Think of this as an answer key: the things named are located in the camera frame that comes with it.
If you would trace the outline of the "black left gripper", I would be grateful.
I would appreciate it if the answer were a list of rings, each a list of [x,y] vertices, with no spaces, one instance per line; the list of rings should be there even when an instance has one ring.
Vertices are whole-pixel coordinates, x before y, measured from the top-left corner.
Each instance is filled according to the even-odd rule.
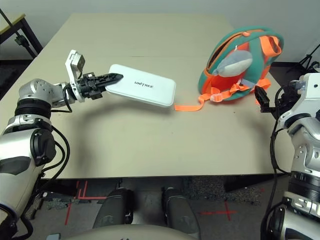
[[[119,73],[108,73],[101,76],[95,76],[93,72],[85,73],[78,81],[80,94],[84,98],[96,100],[102,98],[102,88],[114,85],[123,79]]]

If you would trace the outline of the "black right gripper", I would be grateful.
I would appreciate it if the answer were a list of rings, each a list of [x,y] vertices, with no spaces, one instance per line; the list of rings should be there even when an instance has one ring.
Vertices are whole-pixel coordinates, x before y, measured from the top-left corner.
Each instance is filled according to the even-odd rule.
[[[254,89],[255,98],[260,106],[261,113],[269,112],[269,98],[267,92],[260,86]],[[280,87],[274,97],[274,107],[271,108],[271,114],[274,118],[279,118],[282,114],[289,111],[299,100],[297,84],[289,83]]]

